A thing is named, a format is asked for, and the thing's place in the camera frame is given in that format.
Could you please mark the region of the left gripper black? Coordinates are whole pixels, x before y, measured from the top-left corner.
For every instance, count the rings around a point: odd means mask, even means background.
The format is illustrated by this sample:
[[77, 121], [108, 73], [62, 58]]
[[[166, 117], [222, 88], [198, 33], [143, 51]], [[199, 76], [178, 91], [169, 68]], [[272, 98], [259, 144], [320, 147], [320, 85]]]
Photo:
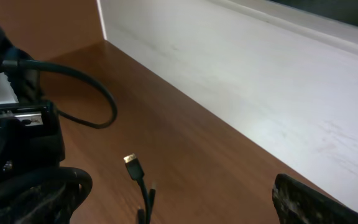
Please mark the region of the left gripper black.
[[0, 183], [64, 159], [58, 112], [51, 101], [0, 104]]

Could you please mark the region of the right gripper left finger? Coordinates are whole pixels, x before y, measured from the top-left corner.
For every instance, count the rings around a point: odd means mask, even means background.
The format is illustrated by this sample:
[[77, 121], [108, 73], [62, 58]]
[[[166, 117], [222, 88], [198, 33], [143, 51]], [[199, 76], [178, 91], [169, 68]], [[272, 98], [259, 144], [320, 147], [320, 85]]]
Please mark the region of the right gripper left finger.
[[0, 224], [70, 222], [81, 204], [81, 184], [46, 182], [0, 200]]

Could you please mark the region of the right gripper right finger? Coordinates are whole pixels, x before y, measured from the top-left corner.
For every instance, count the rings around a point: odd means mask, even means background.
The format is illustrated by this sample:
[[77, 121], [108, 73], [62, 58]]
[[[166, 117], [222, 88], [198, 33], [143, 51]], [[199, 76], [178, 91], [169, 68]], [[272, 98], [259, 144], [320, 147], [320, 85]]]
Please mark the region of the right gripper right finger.
[[272, 189], [281, 224], [358, 224], [358, 213], [286, 174], [278, 174]]

